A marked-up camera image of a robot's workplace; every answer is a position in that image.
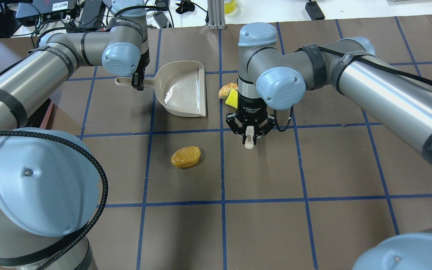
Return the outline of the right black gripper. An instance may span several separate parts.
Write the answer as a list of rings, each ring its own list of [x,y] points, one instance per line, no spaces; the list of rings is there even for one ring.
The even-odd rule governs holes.
[[[238,109],[226,114],[226,124],[230,130],[242,137],[242,144],[247,140],[247,127],[254,126],[253,143],[266,136],[276,125],[275,115],[268,114],[267,104],[261,98],[252,99],[238,94]]]

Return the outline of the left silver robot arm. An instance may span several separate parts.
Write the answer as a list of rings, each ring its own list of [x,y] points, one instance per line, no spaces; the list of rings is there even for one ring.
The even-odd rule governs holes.
[[[76,136],[27,127],[33,114],[82,66],[132,76],[149,63],[145,2],[114,0],[102,32],[56,33],[0,74],[0,266],[96,270],[86,235],[106,205],[108,180]]]

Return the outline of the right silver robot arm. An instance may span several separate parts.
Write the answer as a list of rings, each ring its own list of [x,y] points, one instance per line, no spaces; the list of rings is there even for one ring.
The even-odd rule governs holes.
[[[293,128],[306,210],[312,259],[317,267],[310,203],[302,167],[300,136],[294,105],[306,91],[331,85],[371,114],[432,166],[432,80],[392,68],[375,56],[374,46],[363,37],[343,38],[318,46],[305,45],[290,54],[279,50],[279,29],[268,23],[242,26],[238,36],[238,109],[226,115],[231,131],[252,149],[257,140],[276,128],[274,111],[290,110],[286,128]]]

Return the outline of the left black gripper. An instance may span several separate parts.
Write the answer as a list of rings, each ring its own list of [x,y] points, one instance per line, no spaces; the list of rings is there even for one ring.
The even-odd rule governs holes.
[[[132,74],[132,88],[137,91],[144,90],[144,72],[150,63],[150,50],[149,48],[141,53],[136,71]]]

